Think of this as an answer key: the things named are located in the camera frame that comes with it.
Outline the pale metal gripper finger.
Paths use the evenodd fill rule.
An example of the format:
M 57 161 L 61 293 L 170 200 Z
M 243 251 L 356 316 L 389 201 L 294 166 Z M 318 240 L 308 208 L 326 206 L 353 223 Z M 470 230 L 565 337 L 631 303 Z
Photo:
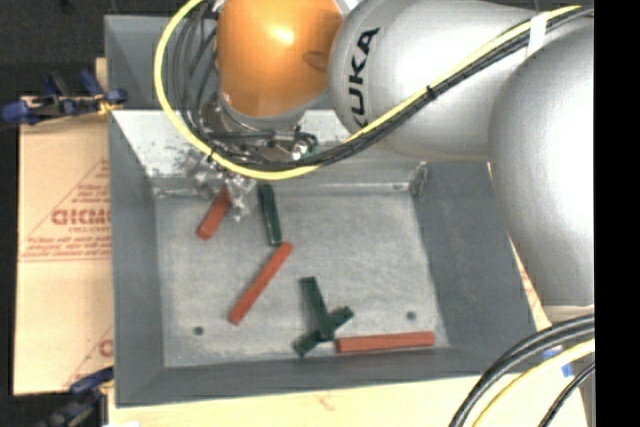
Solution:
M 224 179 L 224 172 L 213 164 L 199 162 L 191 169 L 191 182 L 199 196 L 216 196 Z
M 227 190 L 233 219 L 241 221 L 250 216 L 256 205 L 256 181 L 252 178 L 234 175 L 227 179 Z

